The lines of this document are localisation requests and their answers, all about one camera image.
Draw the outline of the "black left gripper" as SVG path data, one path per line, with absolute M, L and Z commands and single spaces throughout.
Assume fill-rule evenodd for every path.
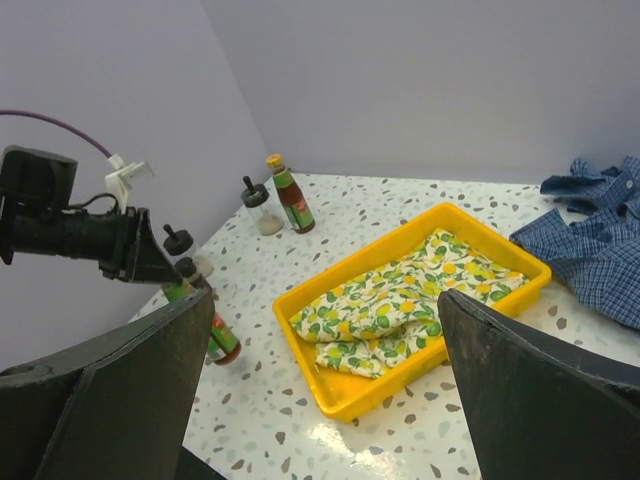
M 72 204 L 78 162 L 17 145 L 1 158 L 1 260 L 17 253 L 97 261 L 129 283 L 179 284 L 182 277 L 154 237 L 149 210 L 91 214 Z

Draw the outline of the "red chili sauce bottle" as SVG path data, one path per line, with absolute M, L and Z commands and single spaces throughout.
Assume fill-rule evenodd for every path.
M 315 227 L 314 216 L 282 156 L 278 153 L 268 156 L 266 165 L 271 171 L 280 203 L 294 231 L 298 234 L 311 231 Z
M 161 291 L 167 301 L 171 303 L 192 293 L 194 287 L 187 282 L 180 285 L 163 284 Z M 215 312 L 212 317 L 207 357 L 216 365 L 226 365 L 234 361 L 240 352 L 240 340 L 235 336 L 222 317 Z

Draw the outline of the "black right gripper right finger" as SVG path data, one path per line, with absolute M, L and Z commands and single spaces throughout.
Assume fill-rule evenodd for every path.
M 457 290 L 438 310 L 482 478 L 638 478 L 637 367 Z

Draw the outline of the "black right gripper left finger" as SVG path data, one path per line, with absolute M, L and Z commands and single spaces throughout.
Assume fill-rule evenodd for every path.
M 2 370 L 2 478 L 173 478 L 213 314 L 198 290 Z

